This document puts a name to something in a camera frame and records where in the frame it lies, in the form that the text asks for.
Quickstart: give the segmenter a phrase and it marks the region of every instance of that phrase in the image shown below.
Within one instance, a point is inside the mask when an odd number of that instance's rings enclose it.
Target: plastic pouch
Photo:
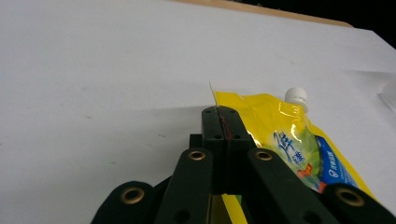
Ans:
[[[373,197],[330,138],[311,123],[304,99],[294,91],[289,92],[293,103],[270,94],[213,93],[217,105],[238,111],[257,147],[276,152],[309,188],[322,192],[326,185],[346,183]]]

